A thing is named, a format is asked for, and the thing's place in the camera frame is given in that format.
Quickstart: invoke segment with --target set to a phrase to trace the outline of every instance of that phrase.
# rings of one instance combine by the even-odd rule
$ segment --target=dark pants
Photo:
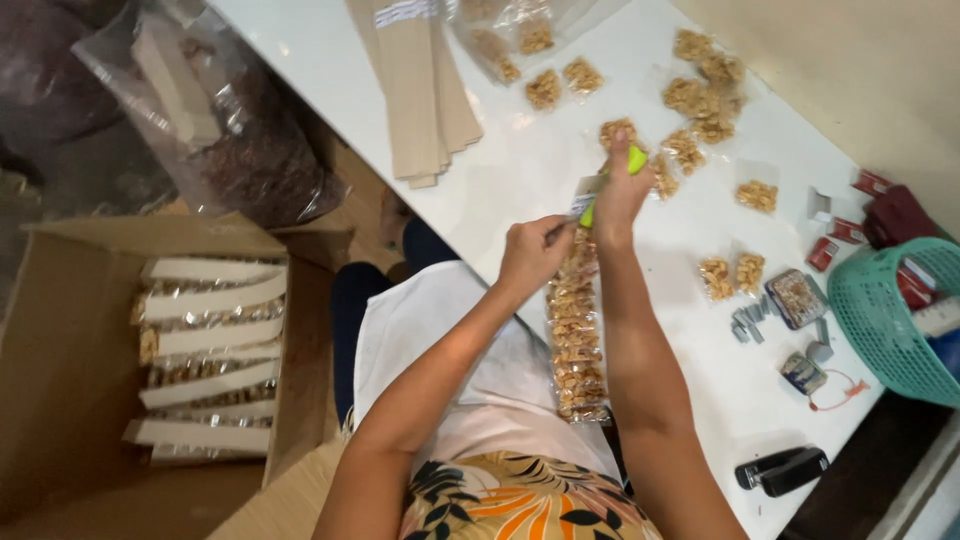
[[[456,260],[450,246],[418,217],[403,230],[403,254],[411,274],[427,266]],[[337,417],[343,425],[353,406],[353,363],[357,355],[360,324],[367,312],[367,301],[394,286],[376,266],[368,262],[352,262],[337,272],[330,295],[333,320],[333,392]]]

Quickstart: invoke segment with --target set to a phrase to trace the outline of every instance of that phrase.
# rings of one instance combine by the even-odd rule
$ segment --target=white shirt
[[[467,314],[487,291],[460,260],[430,266],[370,298],[353,375],[354,426],[387,386]],[[477,359],[414,463],[495,451],[554,457],[620,478],[603,431],[556,414],[550,354],[514,317]]]

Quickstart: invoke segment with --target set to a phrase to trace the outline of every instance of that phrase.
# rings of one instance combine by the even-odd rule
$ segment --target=red string
[[[835,369],[825,369],[824,371],[830,371],[837,375],[842,375],[844,378],[850,381],[850,388],[843,391],[843,393],[846,394],[846,397],[843,399],[842,402],[838,403],[837,405],[832,405],[827,407],[817,406],[817,404],[813,403],[813,397],[807,396],[807,398],[810,400],[810,410],[814,412],[818,410],[834,410],[835,408],[838,408],[842,405],[846,405],[848,401],[852,400],[853,397],[859,394],[860,392],[870,389],[870,384],[867,384],[866,382],[864,382],[863,379],[861,379],[860,382],[853,382],[853,379],[851,379],[849,375],[847,375],[846,373],[843,373],[842,371],[837,371]]]

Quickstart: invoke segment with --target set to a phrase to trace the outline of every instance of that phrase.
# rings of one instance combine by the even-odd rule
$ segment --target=wall
[[[861,166],[960,234],[960,3],[673,0]]]

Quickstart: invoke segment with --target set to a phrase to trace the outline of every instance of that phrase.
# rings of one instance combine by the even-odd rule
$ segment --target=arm
[[[627,472],[665,538],[747,540],[707,466],[684,374],[636,260],[633,223],[656,179],[649,167],[627,174],[626,142],[617,136],[611,182],[595,205],[594,237],[604,289],[618,291],[603,297],[604,336]]]
[[[573,231],[563,216],[514,225],[500,277],[443,338],[373,403],[344,450],[314,540],[394,539],[414,457],[440,424],[473,362],[520,305],[560,266]]]

